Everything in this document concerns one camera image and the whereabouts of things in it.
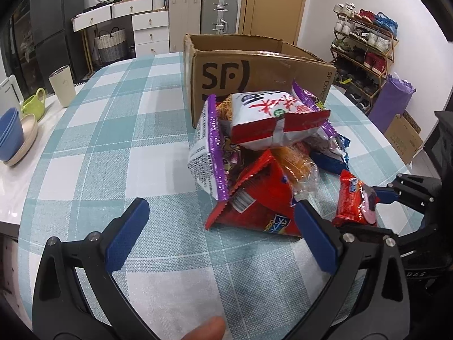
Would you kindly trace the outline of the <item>person's left hand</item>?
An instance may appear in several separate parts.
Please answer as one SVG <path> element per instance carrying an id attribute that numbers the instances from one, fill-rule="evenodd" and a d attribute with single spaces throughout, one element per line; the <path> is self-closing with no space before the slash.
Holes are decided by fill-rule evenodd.
<path id="1" fill-rule="evenodd" d="M 222 340 L 225 331 L 225 320 L 220 316 L 214 316 L 188 332 L 181 340 Z"/>

